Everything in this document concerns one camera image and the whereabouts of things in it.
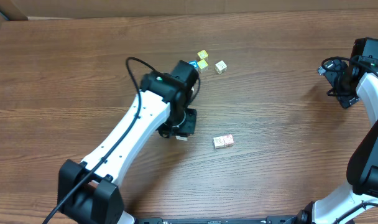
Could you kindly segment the yellow block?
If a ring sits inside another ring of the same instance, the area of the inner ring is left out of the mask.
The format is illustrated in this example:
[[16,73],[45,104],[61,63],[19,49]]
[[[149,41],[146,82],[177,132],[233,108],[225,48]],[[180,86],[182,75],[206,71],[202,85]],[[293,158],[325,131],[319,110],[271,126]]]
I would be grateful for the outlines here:
[[198,70],[200,73],[203,73],[207,71],[208,69],[208,62],[205,59],[198,61],[197,65],[198,65]]
[[208,61],[208,53],[206,50],[201,50],[197,53],[197,57],[198,57],[198,60],[205,60],[205,61]]

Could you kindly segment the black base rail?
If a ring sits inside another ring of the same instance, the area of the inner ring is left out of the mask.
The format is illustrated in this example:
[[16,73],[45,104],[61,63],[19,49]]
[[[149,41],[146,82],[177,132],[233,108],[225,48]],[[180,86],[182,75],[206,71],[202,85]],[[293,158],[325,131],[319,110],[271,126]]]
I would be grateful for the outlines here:
[[268,216],[266,218],[204,218],[204,219],[162,219],[162,218],[138,218],[135,224],[284,224],[295,223],[297,219],[293,215]]

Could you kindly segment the cream block pencil picture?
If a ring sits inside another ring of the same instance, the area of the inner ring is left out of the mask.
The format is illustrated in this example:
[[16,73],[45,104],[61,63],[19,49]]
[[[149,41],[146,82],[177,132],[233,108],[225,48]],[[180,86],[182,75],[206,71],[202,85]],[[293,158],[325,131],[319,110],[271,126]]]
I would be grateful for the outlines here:
[[175,137],[176,137],[177,140],[180,140],[180,141],[188,141],[188,137],[187,136],[176,135]]

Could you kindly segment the cream block right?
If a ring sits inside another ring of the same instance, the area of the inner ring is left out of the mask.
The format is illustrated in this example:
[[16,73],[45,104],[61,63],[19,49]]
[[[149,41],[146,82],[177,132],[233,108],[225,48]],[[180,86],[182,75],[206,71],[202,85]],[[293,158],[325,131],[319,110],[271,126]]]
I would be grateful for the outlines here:
[[225,64],[223,60],[221,60],[215,64],[214,68],[218,74],[222,74],[227,70],[227,65]]

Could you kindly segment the blue letter P block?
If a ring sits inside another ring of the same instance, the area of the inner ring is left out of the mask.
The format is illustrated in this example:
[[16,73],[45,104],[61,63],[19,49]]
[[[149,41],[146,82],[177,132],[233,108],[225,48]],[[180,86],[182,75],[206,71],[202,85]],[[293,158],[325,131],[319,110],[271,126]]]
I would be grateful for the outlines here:
[[225,147],[224,138],[222,136],[213,138],[213,144],[214,144],[215,149],[224,148]]

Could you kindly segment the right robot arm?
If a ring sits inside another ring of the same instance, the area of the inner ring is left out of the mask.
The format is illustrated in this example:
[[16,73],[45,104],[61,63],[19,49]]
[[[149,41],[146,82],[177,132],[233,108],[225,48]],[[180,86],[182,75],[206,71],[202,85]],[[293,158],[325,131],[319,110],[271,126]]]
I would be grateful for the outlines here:
[[364,103],[371,128],[348,162],[345,183],[288,223],[353,223],[362,212],[378,208],[378,39],[356,39],[349,58],[326,58],[318,73],[331,85],[326,94],[344,109]]

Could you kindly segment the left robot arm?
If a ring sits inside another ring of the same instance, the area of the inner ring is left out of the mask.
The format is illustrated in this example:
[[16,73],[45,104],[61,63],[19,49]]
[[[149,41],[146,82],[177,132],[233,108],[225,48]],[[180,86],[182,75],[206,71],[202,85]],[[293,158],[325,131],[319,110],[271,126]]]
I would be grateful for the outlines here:
[[183,60],[171,73],[155,68],[135,83],[132,105],[106,139],[77,163],[66,160],[58,173],[57,206],[77,223],[138,223],[126,212],[120,187],[132,162],[154,132],[187,140],[195,132],[196,110],[189,105],[200,89],[196,68]]

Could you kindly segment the yellow block far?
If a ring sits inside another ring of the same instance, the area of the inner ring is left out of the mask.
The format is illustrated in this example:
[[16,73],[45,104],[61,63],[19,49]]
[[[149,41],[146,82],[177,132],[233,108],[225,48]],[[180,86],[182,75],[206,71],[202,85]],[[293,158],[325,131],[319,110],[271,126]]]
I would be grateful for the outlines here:
[[208,61],[208,53],[206,50],[201,50],[197,53],[197,57],[198,57],[198,60],[205,60],[205,61]]

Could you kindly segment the cream block red side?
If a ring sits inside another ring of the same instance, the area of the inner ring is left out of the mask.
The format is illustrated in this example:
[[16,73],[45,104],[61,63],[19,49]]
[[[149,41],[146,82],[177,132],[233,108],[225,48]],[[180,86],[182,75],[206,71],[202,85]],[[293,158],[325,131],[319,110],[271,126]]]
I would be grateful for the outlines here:
[[230,147],[234,144],[234,139],[231,134],[223,136],[224,146]]

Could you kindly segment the yellow block near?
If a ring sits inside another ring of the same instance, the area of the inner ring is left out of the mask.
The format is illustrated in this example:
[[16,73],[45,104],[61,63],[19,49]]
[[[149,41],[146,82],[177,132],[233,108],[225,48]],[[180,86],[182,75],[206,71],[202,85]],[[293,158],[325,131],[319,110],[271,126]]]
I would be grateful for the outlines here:
[[208,69],[208,62],[205,59],[198,61],[197,65],[198,65],[198,70],[200,73],[203,73],[207,71]]

